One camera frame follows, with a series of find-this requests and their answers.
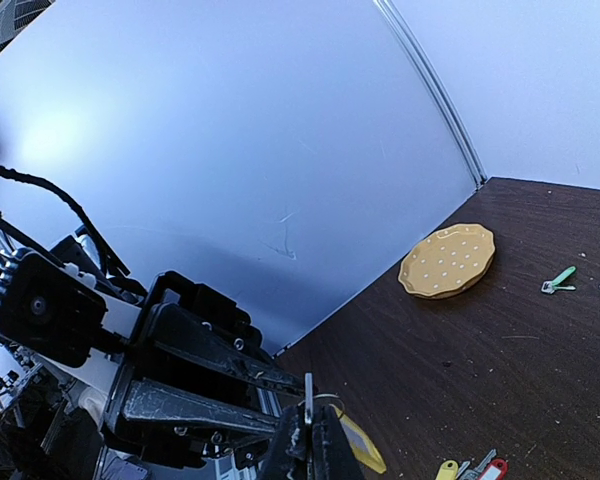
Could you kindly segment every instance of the scratch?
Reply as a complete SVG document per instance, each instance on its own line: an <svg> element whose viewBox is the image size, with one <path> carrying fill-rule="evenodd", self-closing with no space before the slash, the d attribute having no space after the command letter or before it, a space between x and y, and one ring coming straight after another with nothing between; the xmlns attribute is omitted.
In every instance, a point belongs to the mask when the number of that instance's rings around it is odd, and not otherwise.
<svg viewBox="0 0 600 480"><path fill-rule="evenodd" d="M533 447L531 447L531 448L529 449L529 451L528 451L528 452L527 452L527 454L524 456L524 458L527 458L529 455L531 455L531 452L533 452L533 451L536 449L536 447L537 447L537 446L538 446L538 444L537 444L537 443L534 443L534 444L533 444Z"/></svg>
<svg viewBox="0 0 600 480"><path fill-rule="evenodd" d="M534 337L533 335L508 335L502 338L531 338L533 340L540 340L540 337Z"/></svg>
<svg viewBox="0 0 600 480"><path fill-rule="evenodd" d="M262 243L268 249L276 252L278 255L282 255L283 257L290 258L291 260L296 260L298 258L296 256L296 252L294 252L293 250L290 250L289 246L288 246L289 228L287 227L286 223L284 224L284 227L285 227L284 228L284 249L274 247L273 245L269 245L268 243L263 242L262 240L260 240L260 243Z"/></svg>
<svg viewBox="0 0 600 480"><path fill-rule="evenodd" d="M302 140L298 139L298 143L300 145L302 145L304 148L306 148L307 150L309 150L311 153L313 153L314 155L317 155L318 152L316 152L313 148L311 148L309 145L307 145L306 143L304 143Z"/></svg>
<svg viewBox="0 0 600 480"><path fill-rule="evenodd" d="M296 213L298 213L298 212L291 212L288 215L285 215L284 217L282 217L280 220L276 220L275 223L284 223L287 220L289 220L291 217L293 217Z"/></svg>
<svg viewBox="0 0 600 480"><path fill-rule="evenodd" d="M193 233L176 232L174 230L162 230L159 228L147 228L147 227L141 227L139 225L111 225L111 226L102 227L101 230L103 232L106 230L137 230L140 232L159 233L161 235L177 235L179 237L195 237L196 236Z"/></svg>

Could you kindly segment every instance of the metal frame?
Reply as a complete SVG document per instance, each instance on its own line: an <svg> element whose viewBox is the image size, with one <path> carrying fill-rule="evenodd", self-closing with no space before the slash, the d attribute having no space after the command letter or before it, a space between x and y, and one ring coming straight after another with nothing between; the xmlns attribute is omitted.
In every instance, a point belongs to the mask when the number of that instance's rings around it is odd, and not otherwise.
<svg viewBox="0 0 600 480"><path fill-rule="evenodd" d="M487 175L480 162L478 153L471 143L471 138L460 119L460 115L434 70L433 65L431 65L422 46L393 2L391 0L374 0L374 3L433 97L438 110L453 135L456 145L458 145L462 153L469 173L476 184L476 189L479 189L487 181Z"/></svg>

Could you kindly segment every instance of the debris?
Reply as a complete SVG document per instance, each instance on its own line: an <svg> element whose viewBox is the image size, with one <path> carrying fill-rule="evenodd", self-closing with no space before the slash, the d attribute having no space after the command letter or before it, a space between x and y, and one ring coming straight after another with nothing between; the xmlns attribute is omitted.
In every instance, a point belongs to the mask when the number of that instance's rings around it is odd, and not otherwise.
<svg viewBox="0 0 600 480"><path fill-rule="evenodd" d="M533 340L540 340L540 337L534 337L533 335L507 335L502 338L531 338Z"/></svg>
<svg viewBox="0 0 600 480"><path fill-rule="evenodd" d="M524 458L527 458L529 455L531 455L531 452L533 452L533 451L536 449L536 447L537 447L537 446L538 446L538 444L537 444L537 443L534 443L534 444L533 444L533 447L531 447L531 448L530 448L530 449L527 451L527 454L524 456Z"/></svg>

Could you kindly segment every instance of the red key tag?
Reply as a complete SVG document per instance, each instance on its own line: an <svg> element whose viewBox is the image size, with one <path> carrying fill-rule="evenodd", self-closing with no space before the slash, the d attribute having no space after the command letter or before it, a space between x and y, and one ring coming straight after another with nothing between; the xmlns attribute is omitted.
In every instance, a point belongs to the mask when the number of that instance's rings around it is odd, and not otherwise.
<svg viewBox="0 0 600 480"><path fill-rule="evenodd" d="M507 462L501 458L496 458L485 468L478 480L500 480L507 474L507 470L509 470Z"/></svg>

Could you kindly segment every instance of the yellow key tag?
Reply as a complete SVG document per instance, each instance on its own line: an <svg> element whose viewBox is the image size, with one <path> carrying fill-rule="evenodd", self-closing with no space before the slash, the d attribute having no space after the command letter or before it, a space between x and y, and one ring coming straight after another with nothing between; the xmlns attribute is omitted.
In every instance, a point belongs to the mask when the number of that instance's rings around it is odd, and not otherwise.
<svg viewBox="0 0 600 480"><path fill-rule="evenodd" d="M458 464L453 460L447 460L442 465L440 465L440 470L438 470L438 475L436 476L436 480L455 480L456 475L458 474Z"/></svg>
<svg viewBox="0 0 600 480"><path fill-rule="evenodd" d="M353 420L347 417L342 410L334 405L331 406L340 419L340 424L342 425L344 434L347 436L347 440L349 440L349 445L351 446L351 450L353 450L356 460L375 472L386 472L387 466L369 436Z"/></svg>

